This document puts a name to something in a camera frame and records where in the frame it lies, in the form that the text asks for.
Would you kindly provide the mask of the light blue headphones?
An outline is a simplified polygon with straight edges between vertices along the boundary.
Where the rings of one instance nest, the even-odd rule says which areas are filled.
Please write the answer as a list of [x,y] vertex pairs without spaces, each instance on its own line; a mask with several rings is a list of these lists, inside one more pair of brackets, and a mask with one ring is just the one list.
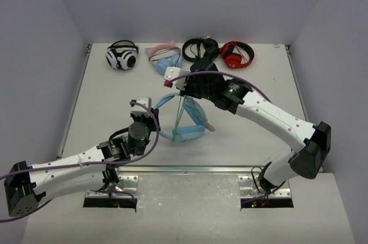
[[171,134],[167,134],[161,130],[159,135],[162,138],[171,142],[186,142],[202,138],[205,135],[205,123],[208,119],[200,104],[191,97],[185,97],[183,110],[192,119],[194,125],[174,128]]

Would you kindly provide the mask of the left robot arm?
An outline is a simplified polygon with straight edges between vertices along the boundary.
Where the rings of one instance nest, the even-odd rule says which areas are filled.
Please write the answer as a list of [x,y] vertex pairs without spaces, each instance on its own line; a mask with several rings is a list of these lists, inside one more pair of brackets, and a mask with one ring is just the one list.
[[42,164],[15,163],[2,177],[10,220],[28,216],[57,197],[117,184],[116,169],[146,157],[150,134],[160,130],[158,109],[132,111],[131,117],[129,127],[79,154]]

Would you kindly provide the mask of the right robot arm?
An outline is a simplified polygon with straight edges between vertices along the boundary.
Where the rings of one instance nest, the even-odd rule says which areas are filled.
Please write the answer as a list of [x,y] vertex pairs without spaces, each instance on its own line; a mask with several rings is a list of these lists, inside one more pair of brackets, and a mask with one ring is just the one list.
[[258,192],[269,195],[297,176],[310,180],[317,177],[331,149],[329,124],[313,124],[291,115],[249,81],[220,72],[213,63],[195,63],[190,71],[180,71],[172,82],[182,95],[206,99],[221,110],[248,119],[290,147],[286,156],[262,168],[256,182]]

